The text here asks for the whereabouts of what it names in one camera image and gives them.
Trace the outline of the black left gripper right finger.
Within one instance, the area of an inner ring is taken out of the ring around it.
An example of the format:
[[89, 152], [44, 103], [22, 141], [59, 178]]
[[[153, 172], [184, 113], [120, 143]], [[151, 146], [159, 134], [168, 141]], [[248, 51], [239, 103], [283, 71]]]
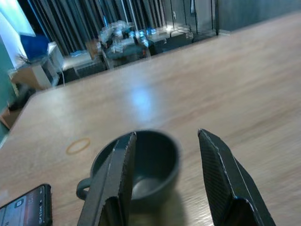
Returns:
[[198, 131], [203, 178], [214, 226], [276, 226], [250, 174], [215, 134]]

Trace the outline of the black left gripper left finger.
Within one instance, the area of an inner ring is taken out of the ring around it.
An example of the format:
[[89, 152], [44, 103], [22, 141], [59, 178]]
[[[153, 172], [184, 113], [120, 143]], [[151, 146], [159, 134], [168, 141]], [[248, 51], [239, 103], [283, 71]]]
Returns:
[[119, 139], [93, 176], [77, 226], [128, 226], [136, 133]]

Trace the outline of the dark grey cup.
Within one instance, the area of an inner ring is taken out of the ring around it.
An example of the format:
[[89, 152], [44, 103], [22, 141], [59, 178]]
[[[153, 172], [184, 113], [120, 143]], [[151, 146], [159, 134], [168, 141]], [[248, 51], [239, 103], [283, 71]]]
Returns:
[[172, 195], [180, 168], [180, 147], [158, 130], [137, 130], [131, 211], [161, 207]]

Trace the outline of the tan rubber band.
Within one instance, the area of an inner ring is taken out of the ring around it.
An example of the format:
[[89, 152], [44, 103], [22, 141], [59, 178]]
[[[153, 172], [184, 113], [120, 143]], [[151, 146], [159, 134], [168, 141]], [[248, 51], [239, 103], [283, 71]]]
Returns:
[[90, 143], [91, 141], [87, 137], [75, 140], [66, 148], [66, 153], [68, 155], [80, 153], [87, 149], [90, 146]]

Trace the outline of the black smartphone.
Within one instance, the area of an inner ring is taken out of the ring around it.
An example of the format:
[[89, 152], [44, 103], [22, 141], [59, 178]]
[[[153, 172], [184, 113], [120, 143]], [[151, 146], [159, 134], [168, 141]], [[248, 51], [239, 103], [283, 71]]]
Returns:
[[41, 184], [0, 207], [0, 226], [52, 226], [51, 186]]

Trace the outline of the brown cardboard box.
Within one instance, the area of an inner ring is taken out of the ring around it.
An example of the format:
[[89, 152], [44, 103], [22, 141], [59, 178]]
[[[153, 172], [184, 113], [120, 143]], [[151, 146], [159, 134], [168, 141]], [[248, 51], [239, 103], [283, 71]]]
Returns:
[[32, 69], [11, 70], [9, 77], [14, 84], [24, 84], [36, 90], [45, 90], [48, 88], [45, 84], [38, 81], [38, 77], [36, 77]]

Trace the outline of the white side cabinet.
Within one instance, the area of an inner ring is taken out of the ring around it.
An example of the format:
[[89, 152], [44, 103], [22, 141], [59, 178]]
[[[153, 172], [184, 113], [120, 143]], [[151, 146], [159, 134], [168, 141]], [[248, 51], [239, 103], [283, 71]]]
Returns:
[[38, 84], [38, 89], [48, 89], [57, 86], [62, 79], [65, 85], [63, 73], [64, 57], [56, 42], [48, 43], [48, 53], [43, 58], [31, 64], [33, 75]]

